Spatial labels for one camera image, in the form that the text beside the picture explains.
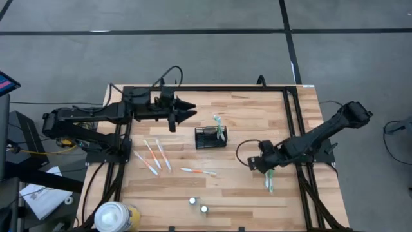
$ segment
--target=container lid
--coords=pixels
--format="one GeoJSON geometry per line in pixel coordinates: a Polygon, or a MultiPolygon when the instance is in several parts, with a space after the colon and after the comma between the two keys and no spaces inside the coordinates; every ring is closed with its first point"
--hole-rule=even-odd
{"type": "Polygon", "coordinates": [[[106,202],[95,214],[95,225],[100,232],[120,231],[126,223],[125,209],[117,202],[106,202]]]}

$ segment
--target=wooden table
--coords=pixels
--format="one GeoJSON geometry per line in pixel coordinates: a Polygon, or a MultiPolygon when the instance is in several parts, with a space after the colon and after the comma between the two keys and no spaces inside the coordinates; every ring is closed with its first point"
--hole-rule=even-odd
{"type": "MultiPolygon", "coordinates": [[[[297,86],[306,131],[323,122],[316,91],[313,86],[297,86]]],[[[152,92],[152,98],[158,93],[152,92]]],[[[166,120],[134,121],[131,138],[133,149],[155,166],[143,143],[147,139],[163,167],[160,177],[154,176],[134,155],[126,164],[121,201],[139,208],[141,231],[167,231],[175,226],[177,231],[306,231],[301,197],[294,165],[276,168],[273,179],[274,192],[265,189],[265,176],[250,171],[235,158],[237,145],[247,139],[270,139],[280,142],[290,136],[285,105],[281,92],[176,92],[179,98],[197,105],[198,113],[181,123],[176,133],[170,133],[166,120]],[[194,127],[213,126],[213,115],[221,116],[228,127],[226,148],[196,150],[194,127]],[[168,173],[158,151],[155,139],[160,139],[171,163],[168,173]],[[186,173],[180,168],[215,171],[217,177],[186,173]],[[205,215],[200,206],[190,206],[188,199],[198,197],[198,202],[209,207],[205,215]]],[[[118,92],[111,100],[121,99],[118,92]]],[[[292,115],[297,129],[296,116],[292,115]]],[[[115,125],[100,122],[98,131],[113,133],[115,125]]],[[[259,154],[256,143],[241,147],[239,156],[259,154]]],[[[98,164],[88,167],[83,194],[77,212],[80,218],[85,189],[98,164]]],[[[86,205],[86,217],[101,200],[107,164],[98,172],[91,185],[86,205]]],[[[335,172],[324,164],[314,166],[319,195],[338,222],[348,226],[339,183],[335,172]]],[[[314,206],[310,200],[314,226],[317,225],[314,206]]]]}

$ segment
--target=toothbrush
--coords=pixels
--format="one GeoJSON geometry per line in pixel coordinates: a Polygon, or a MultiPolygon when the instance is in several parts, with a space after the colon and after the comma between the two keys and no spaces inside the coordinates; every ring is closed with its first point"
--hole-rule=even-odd
{"type": "Polygon", "coordinates": [[[193,169],[190,169],[190,168],[180,168],[180,170],[186,171],[186,172],[192,172],[192,173],[204,173],[204,174],[209,174],[209,175],[212,176],[212,177],[215,177],[215,176],[218,175],[218,174],[216,174],[216,173],[213,172],[213,171],[193,170],[193,169]]]}
{"type": "Polygon", "coordinates": [[[162,145],[160,145],[160,141],[158,139],[156,139],[156,144],[159,147],[159,151],[162,154],[163,159],[165,160],[167,167],[169,168],[169,172],[172,172],[172,167],[170,166],[169,161],[167,160],[165,152],[163,150],[163,147],[162,147],[162,145]]]}
{"type": "Polygon", "coordinates": [[[152,153],[152,156],[153,156],[153,159],[154,159],[154,162],[156,163],[156,165],[159,167],[160,170],[162,170],[162,167],[160,166],[160,163],[157,160],[155,153],[150,148],[149,143],[146,140],[144,140],[144,144],[146,144],[147,148],[149,148],[150,153],[152,153]]]}
{"type": "Polygon", "coordinates": [[[133,151],[133,152],[135,153],[135,155],[136,155],[137,157],[140,158],[141,161],[143,161],[143,163],[146,165],[146,167],[149,168],[149,170],[152,171],[153,174],[158,175],[158,174],[157,174],[157,171],[156,171],[152,166],[150,166],[150,164],[149,164],[148,162],[146,162],[146,160],[144,160],[144,159],[139,155],[139,153],[137,153],[137,151],[133,151]]]}

